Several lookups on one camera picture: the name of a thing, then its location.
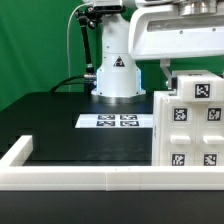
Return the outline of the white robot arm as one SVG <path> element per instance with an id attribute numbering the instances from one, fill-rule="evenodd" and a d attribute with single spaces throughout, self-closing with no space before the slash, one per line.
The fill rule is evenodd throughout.
<path id="1" fill-rule="evenodd" d="M 102 64 L 91 95 L 129 103 L 146 95 L 137 61 L 224 55 L 224 0 L 83 0 L 102 26 Z"/>

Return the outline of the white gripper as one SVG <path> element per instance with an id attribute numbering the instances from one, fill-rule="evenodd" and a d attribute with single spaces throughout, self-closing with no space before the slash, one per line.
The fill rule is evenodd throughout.
<path id="1" fill-rule="evenodd" d="M 186 15 L 178 4 L 138 8 L 130 21 L 128 51 L 134 60 L 160 60 L 169 90 L 177 78 L 170 60 L 224 55 L 224 2 L 213 12 Z"/>

